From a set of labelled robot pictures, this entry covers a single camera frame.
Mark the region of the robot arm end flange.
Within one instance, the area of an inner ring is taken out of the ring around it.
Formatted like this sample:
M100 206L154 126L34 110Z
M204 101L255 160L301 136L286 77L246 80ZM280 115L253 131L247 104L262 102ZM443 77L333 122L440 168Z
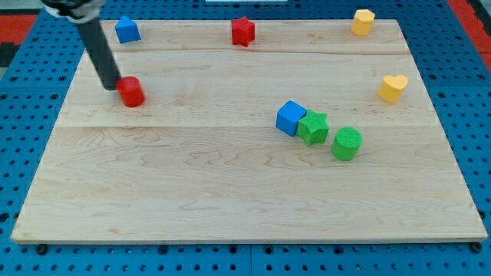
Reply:
M41 0L49 15L66 18L73 23L85 23L98 17L107 0Z

